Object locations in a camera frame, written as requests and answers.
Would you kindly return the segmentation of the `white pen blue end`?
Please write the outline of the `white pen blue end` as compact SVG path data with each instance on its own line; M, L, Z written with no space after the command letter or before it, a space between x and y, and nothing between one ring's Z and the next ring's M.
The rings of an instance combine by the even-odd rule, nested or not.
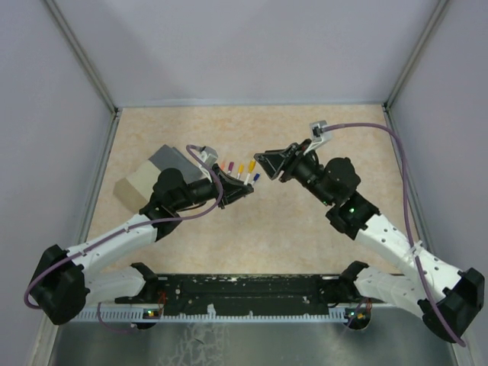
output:
M260 174L259 173L255 173L255 175L253 176L253 178L251 180L250 185L253 187L255 185L255 183L259 180L259 178L260 178Z

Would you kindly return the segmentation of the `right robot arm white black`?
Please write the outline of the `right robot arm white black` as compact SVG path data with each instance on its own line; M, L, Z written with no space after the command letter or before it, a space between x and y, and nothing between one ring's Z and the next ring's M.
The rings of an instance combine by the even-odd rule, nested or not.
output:
M298 181L330 209L326 218L339 233L376 252L401 272L384 273L362 262L342 272L341 293L351 302L381 300L419 317L440 339L455 343L484 304L485 277L475 268L462 271L423 247L410 243L380 210L361 196L361 182L347 157L319 163L307 141L255 154L270 179Z

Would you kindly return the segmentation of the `white pen yellow end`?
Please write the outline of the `white pen yellow end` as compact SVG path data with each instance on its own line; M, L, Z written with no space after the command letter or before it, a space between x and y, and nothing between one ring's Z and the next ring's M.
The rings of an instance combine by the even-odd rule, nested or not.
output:
M237 176L236 176L236 178L237 178L238 180L240 180L240 179L241 179L241 176L242 176L242 173L243 173L244 167L245 167L245 166L244 166L244 164L240 164L240 165L239 165L239 167L238 167L238 172L237 172Z

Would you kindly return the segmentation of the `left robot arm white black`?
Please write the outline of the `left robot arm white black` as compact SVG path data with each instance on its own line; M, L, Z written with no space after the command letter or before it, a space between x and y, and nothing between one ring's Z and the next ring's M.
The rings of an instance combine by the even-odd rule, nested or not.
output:
M67 249L46 249L24 293L31 309L41 309L55 325L75 318L88 303L136 297L144 303L159 292L157 277L136 263L123 271L103 270L118 259L165 238L184 221L180 211L213 202L225 206L253 193L254 188L229 176L218 165L207 178L187 183L174 168L159 173L149 202L116 229Z

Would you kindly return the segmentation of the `white pen dark tip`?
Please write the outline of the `white pen dark tip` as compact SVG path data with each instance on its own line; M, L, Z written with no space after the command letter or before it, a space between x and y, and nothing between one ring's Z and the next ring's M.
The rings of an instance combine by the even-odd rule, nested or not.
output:
M249 183L251 175L255 169L255 165L256 165L256 161L254 159L249 162L246 179L244 181L245 185L247 185Z

